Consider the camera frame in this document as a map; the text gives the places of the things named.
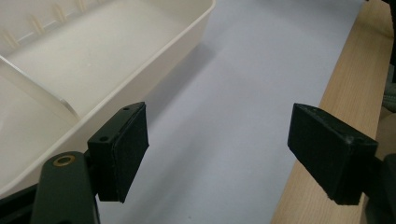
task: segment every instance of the white plastic tray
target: white plastic tray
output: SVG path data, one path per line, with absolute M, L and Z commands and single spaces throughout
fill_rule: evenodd
M 142 100 L 198 44 L 214 5 L 0 0 L 0 198 Z

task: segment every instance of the wooden surface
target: wooden surface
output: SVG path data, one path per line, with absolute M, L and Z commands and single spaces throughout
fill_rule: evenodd
M 352 27 L 319 107 L 375 138 L 392 43 L 389 6 L 370 0 Z M 296 162 L 272 223 L 364 223 L 363 201 L 336 205 Z

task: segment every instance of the white table surface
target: white table surface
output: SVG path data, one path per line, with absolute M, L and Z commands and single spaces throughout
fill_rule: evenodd
M 102 223 L 270 223 L 362 0 L 218 0 L 201 44 L 146 99 L 150 147 Z

